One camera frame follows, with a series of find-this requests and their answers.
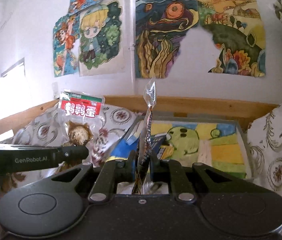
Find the dark dried fruit packet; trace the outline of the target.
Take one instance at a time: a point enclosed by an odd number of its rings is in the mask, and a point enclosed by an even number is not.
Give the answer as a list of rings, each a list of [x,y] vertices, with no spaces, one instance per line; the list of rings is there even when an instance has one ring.
[[[144,90],[144,100],[147,104],[147,112],[144,118],[142,131],[139,137],[138,163],[136,169],[136,180],[132,189],[133,194],[142,194],[146,174],[149,169],[152,155],[151,146],[151,125],[153,108],[156,105],[156,78],[153,77]]]

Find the landscape flowers poster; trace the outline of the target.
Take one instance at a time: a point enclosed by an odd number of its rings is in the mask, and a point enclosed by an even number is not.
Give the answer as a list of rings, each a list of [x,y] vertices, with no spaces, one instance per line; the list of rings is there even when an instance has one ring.
[[[200,24],[220,51],[210,72],[266,74],[266,34],[257,0],[197,0]]]

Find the dark blue milk powder sachet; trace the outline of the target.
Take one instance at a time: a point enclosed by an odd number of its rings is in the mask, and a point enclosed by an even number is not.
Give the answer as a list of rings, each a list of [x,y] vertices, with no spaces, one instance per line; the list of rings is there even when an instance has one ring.
[[[166,134],[156,134],[151,136],[151,147],[158,159],[164,159],[164,152],[169,147],[169,143],[166,139]]]

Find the blond boy poster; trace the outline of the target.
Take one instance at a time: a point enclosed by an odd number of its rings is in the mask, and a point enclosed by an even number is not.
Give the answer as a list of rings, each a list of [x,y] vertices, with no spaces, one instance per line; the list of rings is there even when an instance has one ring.
[[[122,0],[104,0],[80,12],[80,76],[123,72],[124,19]]]

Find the grey tray with drawing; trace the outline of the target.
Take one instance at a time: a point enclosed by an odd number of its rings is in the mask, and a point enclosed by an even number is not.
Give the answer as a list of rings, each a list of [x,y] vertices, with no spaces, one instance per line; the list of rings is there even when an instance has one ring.
[[[176,160],[183,167],[198,162],[201,140],[210,141],[212,167],[236,178],[251,179],[253,176],[242,130],[236,121],[216,118],[172,118],[154,116],[151,136],[166,134],[169,147],[162,160]]]

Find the floral satin bed cover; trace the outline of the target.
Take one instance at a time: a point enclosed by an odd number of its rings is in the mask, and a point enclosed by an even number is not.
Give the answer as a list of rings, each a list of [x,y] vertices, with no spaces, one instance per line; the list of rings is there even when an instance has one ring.
[[[63,146],[58,103],[2,144]],[[176,201],[168,185],[153,182],[142,194],[117,185],[108,202],[88,200],[103,165],[136,152],[147,105],[103,104],[92,161],[64,171],[0,174],[0,234],[7,239],[282,239],[282,104],[242,132],[253,176],[236,178],[204,163],[183,167],[197,200]]]

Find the anime girl poster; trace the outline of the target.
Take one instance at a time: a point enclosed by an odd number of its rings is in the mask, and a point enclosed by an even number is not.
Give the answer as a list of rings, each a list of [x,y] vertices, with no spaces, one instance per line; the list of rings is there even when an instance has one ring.
[[[102,0],[70,0],[68,13],[53,28],[53,72],[55,77],[75,74],[78,63],[72,49],[79,39],[80,13]]]

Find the wooden bed frame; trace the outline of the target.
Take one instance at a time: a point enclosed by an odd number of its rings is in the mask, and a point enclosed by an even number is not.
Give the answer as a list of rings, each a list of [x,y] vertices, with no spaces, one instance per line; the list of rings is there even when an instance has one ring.
[[[37,116],[51,108],[58,100],[29,108],[0,120],[0,135],[12,130],[14,133],[24,127]],[[248,125],[278,107],[275,104],[249,102],[240,100],[186,98],[175,96],[158,96],[155,109],[160,112],[171,112],[176,117],[186,117],[189,114],[218,116],[226,120],[238,121],[241,128]]]

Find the white wall pipe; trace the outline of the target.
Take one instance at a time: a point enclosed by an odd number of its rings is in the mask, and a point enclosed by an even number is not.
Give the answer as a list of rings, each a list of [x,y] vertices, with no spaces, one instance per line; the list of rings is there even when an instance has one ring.
[[[131,86],[132,86],[132,95],[136,94],[135,87],[135,62],[134,62],[134,50],[135,50],[135,0],[129,0],[129,52],[130,52],[130,75],[131,75]]]

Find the rice cracker stick pack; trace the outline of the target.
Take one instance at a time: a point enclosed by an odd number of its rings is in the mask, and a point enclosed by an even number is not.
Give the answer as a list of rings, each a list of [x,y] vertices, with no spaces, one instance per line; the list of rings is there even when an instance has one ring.
[[[208,166],[212,166],[212,147],[210,141],[201,140],[198,148],[198,158],[199,163],[204,163]]]

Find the quail egg snack pack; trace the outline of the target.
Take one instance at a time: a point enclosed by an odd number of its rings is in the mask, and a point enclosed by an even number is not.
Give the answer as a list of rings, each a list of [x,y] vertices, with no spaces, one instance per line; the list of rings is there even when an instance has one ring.
[[[64,161],[62,171],[92,161],[93,147],[103,124],[103,117],[101,116],[103,104],[103,96],[90,95],[70,89],[61,92],[58,103],[58,118],[65,137],[65,142],[62,145],[84,146],[89,150],[89,156],[81,160]]]

